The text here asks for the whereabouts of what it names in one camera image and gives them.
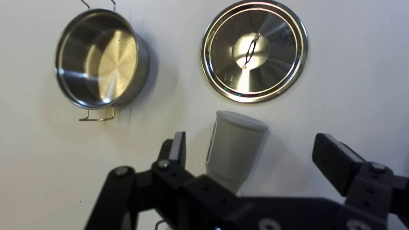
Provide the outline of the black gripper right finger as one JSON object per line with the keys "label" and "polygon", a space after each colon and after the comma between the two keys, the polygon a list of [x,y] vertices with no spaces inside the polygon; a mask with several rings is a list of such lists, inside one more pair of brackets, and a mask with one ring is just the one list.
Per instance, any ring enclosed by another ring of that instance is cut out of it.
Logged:
{"label": "black gripper right finger", "polygon": [[336,216],[339,230],[387,230],[388,215],[409,228],[409,178],[367,161],[331,134],[314,138],[312,161],[345,198]]}

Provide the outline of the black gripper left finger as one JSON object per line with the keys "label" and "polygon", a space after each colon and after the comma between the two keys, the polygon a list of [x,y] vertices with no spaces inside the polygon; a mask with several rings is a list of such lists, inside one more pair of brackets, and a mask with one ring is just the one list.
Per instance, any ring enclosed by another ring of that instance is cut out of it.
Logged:
{"label": "black gripper left finger", "polygon": [[137,230],[141,212],[155,210],[174,230],[239,230],[234,196],[207,177],[185,170],[185,133],[166,140],[149,170],[111,170],[84,230]]}

